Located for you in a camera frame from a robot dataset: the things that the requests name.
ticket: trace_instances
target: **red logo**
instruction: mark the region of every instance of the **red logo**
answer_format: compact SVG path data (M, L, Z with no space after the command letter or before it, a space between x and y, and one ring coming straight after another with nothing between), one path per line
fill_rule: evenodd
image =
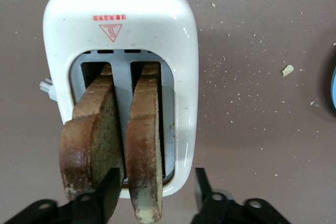
M121 24L113 24L113 25L99 25L100 28L104 31L104 33L112 40L112 42L115 42L120 29Z
M115 14L115 15L93 15L94 21L103 21L103 20L122 20L126 19L126 14Z

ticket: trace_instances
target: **gray countertop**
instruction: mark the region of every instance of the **gray countertop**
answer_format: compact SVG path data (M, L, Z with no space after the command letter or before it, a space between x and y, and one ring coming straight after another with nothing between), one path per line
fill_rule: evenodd
M200 45L194 167L240 204L259 197L292 223L336 223L336 0L187 1ZM39 90L47 2L0 0L0 222L38 199L66 202L62 123ZM194 171L163 205L160 223L191 221ZM111 223L137 223L129 200Z

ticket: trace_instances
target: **bread crust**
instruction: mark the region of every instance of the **bread crust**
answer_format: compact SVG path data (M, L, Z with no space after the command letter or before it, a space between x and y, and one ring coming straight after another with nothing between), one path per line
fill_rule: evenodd
M146 63L135 87L126 133L129 191L140 223L157 222L162 215L159 82L160 65Z

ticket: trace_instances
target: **white toaster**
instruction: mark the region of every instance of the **white toaster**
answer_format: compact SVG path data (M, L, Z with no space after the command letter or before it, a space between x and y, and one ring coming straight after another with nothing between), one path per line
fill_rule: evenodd
M63 123L109 63L123 140L134 76L142 62L160 63L163 196L178 191L192 167L198 101L197 30L187 1L50 0L43 33L51 79L40 86L57 101ZM120 197L130 197L127 188Z

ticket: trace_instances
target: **bread crumb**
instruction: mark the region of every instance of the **bread crumb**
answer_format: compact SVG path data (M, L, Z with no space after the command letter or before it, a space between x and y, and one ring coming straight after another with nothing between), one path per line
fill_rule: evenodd
M282 72L282 76L287 76L294 71L294 67L292 65L287 65Z

